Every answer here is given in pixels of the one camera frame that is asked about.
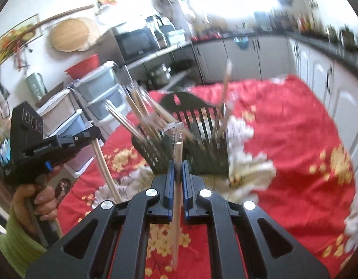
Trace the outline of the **person's left hand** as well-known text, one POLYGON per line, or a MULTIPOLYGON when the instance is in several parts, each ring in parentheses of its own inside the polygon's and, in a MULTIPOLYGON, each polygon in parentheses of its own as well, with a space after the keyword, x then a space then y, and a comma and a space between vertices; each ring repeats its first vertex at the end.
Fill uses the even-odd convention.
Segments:
POLYGON ((34 203, 34 215, 39 215, 40 220, 51 221, 57 219, 57 200, 55 190, 51 186, 41 188, 38 185, 20 185, 13 197, 13 210, 21 226, 29 233, 36 235, 31 214, 26 207, 25 199, 29 198, 34 203))

